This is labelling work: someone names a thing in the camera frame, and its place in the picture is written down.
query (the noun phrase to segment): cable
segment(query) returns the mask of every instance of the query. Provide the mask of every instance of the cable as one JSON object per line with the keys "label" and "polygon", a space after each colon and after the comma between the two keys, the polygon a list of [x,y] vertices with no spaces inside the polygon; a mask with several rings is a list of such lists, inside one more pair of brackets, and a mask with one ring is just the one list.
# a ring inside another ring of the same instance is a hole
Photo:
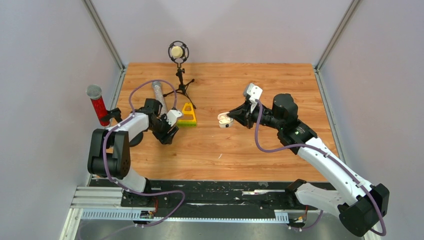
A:
{"label": "cable", "polygon": [[[123,126],[123,125],[125,125],[126,123],[128,123],[132,118],[134,118],[135,117],[135,112],[136,112],[136,109],[134,108],[134,106],[133,106],[133,103],[132,103],[132,101],[131,101],[131,98],[133,97],[133,94],[137,91],[137,90],[139,90],[140,88],[142,88],[142,87],[144,87],[145,85],[147,85],[147,84],[149,84],[149,83],[152,83],[152,82],[163,82],[163,83],[166,83],[166,84],[168,84],[169,86],[171,86],[171,88],[172,88],[172,90],[173,90],[173,92],[174,92],[174,96],[175,96],[175,98],[174,98],[174,103],[173,103],[173,107],[172,108],[175,108],[176,106],[177,106],[177,92],[176,92],[176,90],[175,90],[175,88],[174,88],[174,86],[170,83],[170,82],[168,82],[168,81],[166,81],[166,80],[161,80],[161,79],[155,79],[155,80],[149,80],[149,81],[146,81],[145,83],[143,83],[143,84],[141,84],[140,86],[138,86],[138,87],[136,87],[132,92],[131,92],[131,94],[129,95],[129,98],[128,98],[128,102],[129,102],[129,106],[131,107],[131,114],[125,119],[125,120],[123,120],[123,121],[121,121],[119,124],[117,124],[117,125],[115,125],[115,126],[113,126],[111,129],[109,129],[109,131],[107,132],[107,134],[106,134],[106,136],[104,136],[104,140],[103,140],[103,146],[102,146],[102,153],[103,153],[103,164],[104,164],[104,170],[105,170],[105,172],[106,172],[106,176],[107,176],[107,179],[109,179],[109,181],[111,181],[112,183],[115,183],[116,185],[118,185],[119,187],[121,187],[122,189],[124,189],[124,191],[127,191],[127,192],[130,192],[130,193],[133,193],[133,194],[137,194],[137,195],[140,195],[140,196],[147,196],[147,197],[153,197],[153,196],[160,196],[160,195],[166,195],[166,194],[175,194],[175,193],[179,193],[179,194],[182,194],[182,198],[181,198],[181,201],[178,203],[178,205],[170,212],[170,213],[168,213],[168,215],[166,215],[165,217],[163,217],[162,219],[160,219],[160,220],[158,220],[158,221],[156,221],[156,222],[153,222],[153,223],[149,223],[149,224],[132,224],[132,225],[128,225],[128,226],[125,226],[125,227],[123,227],[123,228],[121,228],[121,229],[118,229],[117,231],[115,231],[115,232],[113,232],[113,233],[111,233],[111,234],[109,234],[109,235],[107,235],[107,236],[105,236],[105,237],[103,237],[101,240],[105,240],[105,239],[107,239],[107,238],[110,238],[110,237],[112,237],[112,236],[114,236],[114,235],[116,235],[117,233],[119,233],[119,232],[121,232],[121,231],[123,231],[123,230],[126,230],[126,229],[129,229],[129,228],[132,228],[132,227],[137,227],[137,226],[140,226],[140,227],[142,227],[142,228],[145,228],[145,227],[153,227],[153,226],[156,226],[156,225],[158,225],[158,224],[160,224],[160,223],[162,223],[163,221],[165,221],[166,219],[168,219],[180,206],[181,206],[181,204],[183,204],[183,202],[184,202],[184,199],[186,198],[186,194],[183,192],[183,191],[181,191],[181,190],[172,190],[172,191],[163,191],[163,192],[157,192],[157,193],[143,193],[143,192],[138,192],[138,191],[134,191],[134,190],[132,190],[132,189],[129,189],[127,186],[125,186],[125,185],[123,185],[123,184],[121,184],[121,183],[119,183],[118,181],[116,181],[115,179],[113,179],[112,178],[112,176],[111,176],[111,172],[109,171],[109,166],[108,166],[108,159],[107,159],[107,155],[106,155],[106,144],[107,144],[107,141],[108,141],[108,138],[109,138],[109,136],[112,134],[112,132],[113,131],[115,131],[116,129],[118,129],[118,128],[120,128],[121,126]],[[79,231],[78,231],[78,238],[80,239],[80,240],[82,240],[81,239],[81,236],[80,236],[80,233],[79,233]]]}
{"label": "cable", "polygon": [[312,229],[313,227],[315,227],[315,225],[317,225],[317,223],[321,220],[321,218],[323,217],[323,214],[324,214],[324,211],[323,210],[321,210],[320,212],[319,212],[319,215],[318,215],[318,218],[315,220],[315,222],[314,223],[312,223],[312,225],[310,225],[310,226],[307,226],[307,227],[294,227],[294,226],[289,226],[288,227],[288,229],[293,229],[293,230],[296,230],[296,231],[299,231],[299,232],[302,232],[302,231],[306,231],[306,230],[310,230],[310,229]]}
{"label": "cable", "polygon": [[308,205],[305,207],[305,214],[303,216],[305,217],[305,221],[308,220]]}
{"label": "cable", "polygon": [[[312,146],[312,145],[307,145],[307,144],[302,144],[302,143],[296,143],[296,144],[291,144],[291,145],[287,145],[287,146],[283,146],[283,147],[279,147],[276,149],[263,149],[260,145],[259,145],[259,141],[258,141],[258,130],[259,130],[259,125],[261,123],[261,118],[262,118],[262,111],[264,109],[264,107],[262,106],[262,102],[257,99],[256,102],[259,104],[259,115],[257,116],[257,120],[256,120],[256,126],[254,129],[254,141],[256,143],[256,147],[261,150],[262,152],[265,153],[275,153],[281,150],[285,150],[285,149],[291,149],[291,148],[310,148],[313,149],[317,152],[319,152],[322,155],[327,155],[327,153],[323,150],[321,150],[320,148],[316,147],[316,146]],[[337,166],[339,166],[347,175],[349,175],[350,178],[352,178],[352,180],[359,185],[360,181],[345,167],[343,166],[339,161],[337,161],[334,157],[332,157],[331,155],[327,156],[328,159],[330,159],[331,161],[333,161]],[[386,231],[386,225],[385,222],[383,220],[383,216],[382,213],[380,212],[379,206],[376,203],[376,200],[373,198],[373,196],[371,195],[371,193],[363,186],[361,185],[360,188],[365,192],[365,194],[368,196],[369,200],[371,200],[372,205],[374,206],[375,211],[377,212],[378,215],[378,219],[380,221],[381,224],[381,232],[378,232],[374,229],[371,229],[370,231],[379,235],[379,236],[385,236],[387,234]]]}

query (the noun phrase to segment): yellow toy block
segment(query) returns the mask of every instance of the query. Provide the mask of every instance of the yellow toy block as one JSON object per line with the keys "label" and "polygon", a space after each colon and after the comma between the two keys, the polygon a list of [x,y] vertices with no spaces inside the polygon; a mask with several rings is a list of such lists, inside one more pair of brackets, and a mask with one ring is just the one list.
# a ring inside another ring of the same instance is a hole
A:
{"label": "yellow toy block", "polygon": [[178,127],[196,127],[198,122],[196,121],[195,110],[191,102],[184,103],[182,108],[182,118],[176,121]]}

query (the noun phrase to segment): gray floor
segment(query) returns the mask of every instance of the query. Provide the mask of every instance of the gray floor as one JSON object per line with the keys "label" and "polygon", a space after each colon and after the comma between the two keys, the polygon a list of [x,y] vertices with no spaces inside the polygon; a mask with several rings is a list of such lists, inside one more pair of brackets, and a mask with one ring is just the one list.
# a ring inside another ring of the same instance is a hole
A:
{"label": "gray floor", "polygon": [[[312,224],[317,214],[308,214]],[[81,238],[99,240],[133,224],[121,220],[83,220]],[[163,222],[147,228],[130,228],[108,240],[360,240],[347,231],[336,217],[324,214],[315,228],[303,232],[273,223]]]}

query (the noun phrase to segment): red cylinder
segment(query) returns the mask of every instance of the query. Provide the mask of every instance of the red cylinder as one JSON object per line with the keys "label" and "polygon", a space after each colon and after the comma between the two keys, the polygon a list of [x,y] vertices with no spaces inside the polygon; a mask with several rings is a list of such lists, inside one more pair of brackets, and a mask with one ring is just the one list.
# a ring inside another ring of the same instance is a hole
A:
{"label": "red cylinder", "polygon": [[102,121],[102,118],[108,115],[108,110],[106,110],[105,102],[103,98],[100,96],[97,99],[91,99],[91,103],[93,104],[95,114],[97,114],[98,121],[103,127],[108,126],[111,121]]}

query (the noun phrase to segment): microphone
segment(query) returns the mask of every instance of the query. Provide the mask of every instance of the microphone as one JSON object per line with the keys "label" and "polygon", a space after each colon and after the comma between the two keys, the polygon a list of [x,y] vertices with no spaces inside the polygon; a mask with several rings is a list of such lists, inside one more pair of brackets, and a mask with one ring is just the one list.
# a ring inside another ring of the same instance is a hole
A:
{"label": "microphone", "polygon": [[108,110],[106,110],[105,102],[102,98],[102,89],[98,85],[92,84],[87,87],[87,90],[85,92],[91,99],[91,103],[93,104],[95,114],[97,115],[100,125],[102,125],[103,127],[108,126],[111,121],[102,120],[109,114]]}
{"label": "microphone", "polygon": [[178,68],[189,58],[189,48],[182,41],[173,41],[168,47],[168,56]]}

